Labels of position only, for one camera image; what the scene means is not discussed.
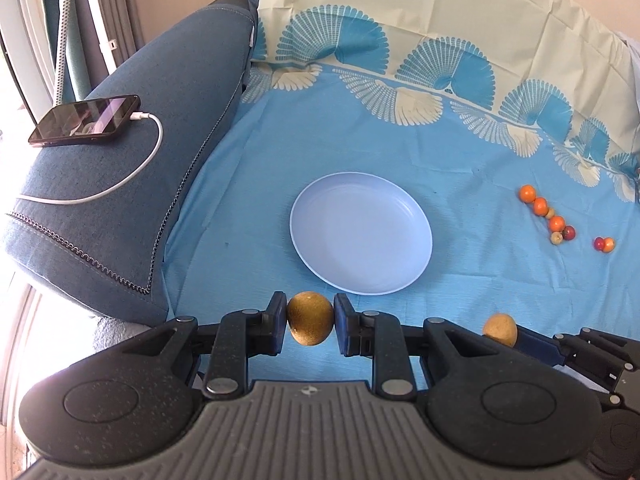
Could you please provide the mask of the red cherry tomato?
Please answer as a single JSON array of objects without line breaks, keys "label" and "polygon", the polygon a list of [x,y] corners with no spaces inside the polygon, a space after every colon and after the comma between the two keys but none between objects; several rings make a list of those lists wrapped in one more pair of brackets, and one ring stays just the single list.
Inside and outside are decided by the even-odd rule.
[{"label": "red cherry tomato", "polygon": [[602,250],[604,249],[604,239],[602,237],[596,237],[593,240],[593,247],[598,252],[602,252]]},{"label": "red cherry tomato", "polygon": [[576,236],[576,231],[574,226],[566,226],[562,231],[562,235],[564,240],[574,240]]}]

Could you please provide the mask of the black smartphone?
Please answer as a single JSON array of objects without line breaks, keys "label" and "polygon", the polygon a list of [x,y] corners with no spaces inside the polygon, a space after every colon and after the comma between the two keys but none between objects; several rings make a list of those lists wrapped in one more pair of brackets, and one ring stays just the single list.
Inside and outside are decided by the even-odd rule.
[{"label": "black smartphone", "polygon": [[122,134],[140,103],[138,96],[128,94],[57,105],[40,119],[28,144],[56,148],[111,141]]}]

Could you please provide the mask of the light blue plate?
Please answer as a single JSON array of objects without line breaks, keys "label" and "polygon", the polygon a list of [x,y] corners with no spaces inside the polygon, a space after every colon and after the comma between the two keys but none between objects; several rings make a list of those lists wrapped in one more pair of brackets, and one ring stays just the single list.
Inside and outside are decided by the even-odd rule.
[{"label": "light blue plate", "polygon": [[288,229],[304,265],[336,289],[382,296],[413,284],[433,251],[431,223],[418,202],[389,180],[345,171],[298,194]]}]

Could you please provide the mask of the blue patterned sofa cover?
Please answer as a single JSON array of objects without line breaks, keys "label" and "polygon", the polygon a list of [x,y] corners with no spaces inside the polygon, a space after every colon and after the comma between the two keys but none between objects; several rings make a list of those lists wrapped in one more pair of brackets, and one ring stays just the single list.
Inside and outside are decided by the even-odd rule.
[{"label": "blue patterned sofa cover", "polygon": [[[573,0],[259,0],[258,13],[238,114],[165,248],[171,314],[215,323],[277,290],[332,295],[288,217],[310,182],[359,171],[418,202],[434,248],[413,284],[353,296],[357,309],[638,337],[639,107],[616,32]],[[574,240],[550,242],[526,184]]]}]

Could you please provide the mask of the orange kumquat with stem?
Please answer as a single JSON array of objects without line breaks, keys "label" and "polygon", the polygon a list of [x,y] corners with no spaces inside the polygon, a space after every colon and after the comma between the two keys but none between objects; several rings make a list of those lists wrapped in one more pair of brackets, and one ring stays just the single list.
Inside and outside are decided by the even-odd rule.
[{"label": "orange kumquat with stem", "polygon": [[566,223],[563,217],[555,214],[548,219],[548,229],[552,233],[563,233]]}]

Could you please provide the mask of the pale blue printed sheet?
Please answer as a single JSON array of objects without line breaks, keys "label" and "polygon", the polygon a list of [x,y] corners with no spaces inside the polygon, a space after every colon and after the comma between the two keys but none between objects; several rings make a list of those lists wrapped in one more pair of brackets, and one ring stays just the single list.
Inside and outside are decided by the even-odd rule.
[{"label": "pale blue printed sheet", "polygon": [[616,35],[619,36],[621,40],[623,40],[623,42],[631,52],[631,55],[638,60],[640,58],[640,42],[625,34],[624,32],[616,32]]}]

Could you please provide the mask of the grey curtain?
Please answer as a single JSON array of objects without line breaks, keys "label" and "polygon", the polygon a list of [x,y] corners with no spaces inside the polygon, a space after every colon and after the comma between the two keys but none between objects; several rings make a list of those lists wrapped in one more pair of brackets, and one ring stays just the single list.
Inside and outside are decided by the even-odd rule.
[{"label": "grey curtain", "polygon": [[136,0],[42,0],[42,6],[53,63],[66,18],[64,78],[53,83],[63,102],[88,96],[144,46]]}]

